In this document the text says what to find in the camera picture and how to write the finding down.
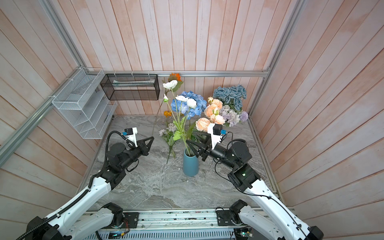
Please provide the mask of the white flower stem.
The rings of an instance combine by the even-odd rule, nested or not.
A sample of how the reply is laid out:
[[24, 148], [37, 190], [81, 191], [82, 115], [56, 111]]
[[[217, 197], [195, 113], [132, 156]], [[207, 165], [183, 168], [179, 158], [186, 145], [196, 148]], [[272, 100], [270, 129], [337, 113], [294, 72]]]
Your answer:
[[192, 153], [191, 148], [187, 144], [187, 140], [189, 139], [186, 124], [187, 120], [190, 120], [195, 116], [195, 111], [197, 108], [197, 101], [193, 98], [189, 98], [183, 95], [175, 94], [175, 90], [179, 84], [179, 81], [172, 80], [170, 82], [164, 82], [163, 87], [167, 93], [171, 93], [174, 97], [170, 100], [167, 97], [167, 93], [164, 94], [163, 102], [167, 104], [168, 109], [171, 111], [173, 117], [173, 124], [176, 126], [176, 131], [173, 134], [173, 140], [182, 140], [186, 147], [186, 155], [192, 157], [194, 154]]

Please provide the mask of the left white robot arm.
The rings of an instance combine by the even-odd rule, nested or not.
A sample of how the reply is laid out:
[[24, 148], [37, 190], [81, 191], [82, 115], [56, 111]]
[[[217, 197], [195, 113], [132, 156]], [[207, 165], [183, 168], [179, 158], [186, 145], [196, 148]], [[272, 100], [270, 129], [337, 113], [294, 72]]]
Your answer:
[[79, 218], [100, 198], [112, 191], [130, 172], [129, 166], [148, 156], [154, 137], [132, 142], [124, 133], [124, 143], [106, 146], [102, 169], [90, 178], [88, 186], [56, 211], [44, 218], [35, 217], [20, 240], [82, 240], [107, 226], [124, 224], [122, 208], [109, 203], [95, 215]]

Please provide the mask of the yellow orange flower stem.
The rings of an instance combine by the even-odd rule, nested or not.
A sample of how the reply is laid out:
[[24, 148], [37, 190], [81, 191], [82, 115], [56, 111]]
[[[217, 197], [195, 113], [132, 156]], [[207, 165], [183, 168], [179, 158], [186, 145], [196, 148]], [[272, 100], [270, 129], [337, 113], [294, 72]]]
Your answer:
[[172, 117], [173, 117], [172, 111], [164, 111], [164, 116], [166, 117], [166, 125], [168, 127], [169, 124], [172, 122]]

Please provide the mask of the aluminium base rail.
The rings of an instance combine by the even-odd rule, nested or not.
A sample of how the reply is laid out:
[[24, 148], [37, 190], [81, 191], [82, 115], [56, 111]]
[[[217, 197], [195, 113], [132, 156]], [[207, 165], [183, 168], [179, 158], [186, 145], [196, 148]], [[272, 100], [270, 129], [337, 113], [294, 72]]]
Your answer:
[[261, 208], [245, 206], [241, 210], [170, 209], [125, 210], [122, 240], [248, 240], [290, 239], [299, 222], [287, 211], [272, 217]]

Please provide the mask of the teal blue rose bouquet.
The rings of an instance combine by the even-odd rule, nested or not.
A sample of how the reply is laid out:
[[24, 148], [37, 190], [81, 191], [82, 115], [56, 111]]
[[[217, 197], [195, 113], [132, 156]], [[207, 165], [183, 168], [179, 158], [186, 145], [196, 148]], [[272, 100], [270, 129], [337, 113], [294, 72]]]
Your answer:
[[243, 100], [247, 98], [247, 91], [242, 85], [218, 87], [214, 90], [213, 98], [239, 112], [243, 110]]

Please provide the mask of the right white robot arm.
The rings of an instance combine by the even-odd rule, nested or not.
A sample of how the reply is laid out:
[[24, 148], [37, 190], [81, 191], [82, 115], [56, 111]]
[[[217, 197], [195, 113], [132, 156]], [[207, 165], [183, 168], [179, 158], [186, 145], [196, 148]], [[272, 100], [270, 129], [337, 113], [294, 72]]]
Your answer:
[[227, 146], [221, 144], [222, 134], [194, 131], [195, 141], [188, 146], [197, 157], [213, 160], [231, 169], [227, 180], [242, 194], [249, 196], [266, 214], [259, 214], [242, 200], [230, 207], [231, 221], [255, 229], [268, 240], [321, 240], [324, 233], [317, 226], [309, 226], [292, 213], [269, 189], [261, 176], [249, 165], [252, 155], [247, 142], [234, 139]]

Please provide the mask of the blue hydrangea mixed bouquet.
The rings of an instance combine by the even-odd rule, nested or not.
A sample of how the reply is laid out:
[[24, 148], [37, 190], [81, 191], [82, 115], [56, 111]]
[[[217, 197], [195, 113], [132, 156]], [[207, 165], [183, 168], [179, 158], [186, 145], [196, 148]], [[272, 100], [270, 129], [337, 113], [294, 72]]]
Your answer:
[[208, 102], [203, 98], [203, 96], [195, 94], [192, 91], [182, 92], [180, 95], [176, 96], [171, 103], [171, 110], [175, 113], [185, 115], [187, 120], [195, 117], [201, 116], [208, 106]]

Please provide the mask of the teal ceramic vase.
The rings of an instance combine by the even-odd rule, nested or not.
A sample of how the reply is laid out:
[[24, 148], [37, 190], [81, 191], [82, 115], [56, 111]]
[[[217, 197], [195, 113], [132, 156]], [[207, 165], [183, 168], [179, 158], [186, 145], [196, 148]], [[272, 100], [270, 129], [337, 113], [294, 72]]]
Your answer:
[[194, 177], [199, 172], [199, 161], [198, 158], [193, 155], [189, 156], [188, 151], [184, 151], [183, 156], [183, 172], [186, 176]]

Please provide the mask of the orange flower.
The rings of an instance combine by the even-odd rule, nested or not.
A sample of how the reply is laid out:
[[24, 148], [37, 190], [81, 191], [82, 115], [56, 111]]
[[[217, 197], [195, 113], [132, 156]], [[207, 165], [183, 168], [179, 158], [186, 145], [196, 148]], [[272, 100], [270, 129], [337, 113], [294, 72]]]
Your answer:
[[[168, 101], [168, 93], [174, 93], [176, 92], [180, 87], [181, 85], [183, 84], [183, 81], [181, 79], [181, 76], [179, 73], [171, 73], [168, 77], [168, 79], [166, 81], [163, 81], [163, 89], [164, 89], [164, 99], [166, 99], [166, 101]], [[162, 109], [162, 105], [163, 105], [163, 101], [160, 103], [160, 106], [158, 108], [158, 111], [155, 115], [155, 121], [154, 121], [154, 125], [153, 125], [153, 128], [152, 128], [152, 136], [154, 135], [154, 132], [155, 132], [155, 126], [157, 125], [157, 122], [158, 122], [158, 116], [159, 116], [159, 113], [160, 113], [160, 110]]]

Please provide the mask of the pale peach rose spray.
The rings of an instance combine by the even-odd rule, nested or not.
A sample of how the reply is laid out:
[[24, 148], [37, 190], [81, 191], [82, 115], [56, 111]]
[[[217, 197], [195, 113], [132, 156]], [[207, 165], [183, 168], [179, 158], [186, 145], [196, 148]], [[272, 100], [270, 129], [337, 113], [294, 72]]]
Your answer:
[[222, 107], [222, 105], [217, 104], [208, 105], [204, 111], [206, 117], [200, 118], [195, 122], [196, 129], [200, 132], [207, 132], [210, 124], [224, 125], [226, 120], [220, 115]]

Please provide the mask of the peach rose stem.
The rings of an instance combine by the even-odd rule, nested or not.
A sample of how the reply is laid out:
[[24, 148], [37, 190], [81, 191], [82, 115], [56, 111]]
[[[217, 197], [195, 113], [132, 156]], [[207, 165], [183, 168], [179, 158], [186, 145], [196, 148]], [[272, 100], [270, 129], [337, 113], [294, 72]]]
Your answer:
[[210, 105], [216, 105], [219, 108], [219, 110], [223, 107], [223, 102], [220, 101], [219, 99], [214, 99], [213, 97], [208, 98], [208, 103]]

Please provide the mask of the black mesh basket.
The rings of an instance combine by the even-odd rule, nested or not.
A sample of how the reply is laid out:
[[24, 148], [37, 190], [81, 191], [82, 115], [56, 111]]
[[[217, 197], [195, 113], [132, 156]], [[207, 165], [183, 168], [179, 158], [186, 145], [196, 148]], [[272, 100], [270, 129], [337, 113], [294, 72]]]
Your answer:
[[155, 74], [106, 74], [101, 87], [112, 101], [157, 101], [160, 95]]

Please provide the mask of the pink white hydrangea bouquet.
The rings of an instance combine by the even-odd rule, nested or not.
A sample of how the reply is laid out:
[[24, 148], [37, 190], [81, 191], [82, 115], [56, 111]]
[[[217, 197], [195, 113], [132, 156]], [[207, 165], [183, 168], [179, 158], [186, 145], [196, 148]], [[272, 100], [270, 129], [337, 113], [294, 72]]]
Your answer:
[[220, 115], [225, 120], [225, 125], [228, 127], [233, 127], [239, 122], [245, 122], [249, 118], [249, 114], [245, 111], [236, 111], [232, 109], [229, 105], [224, 105], [220, 110]]

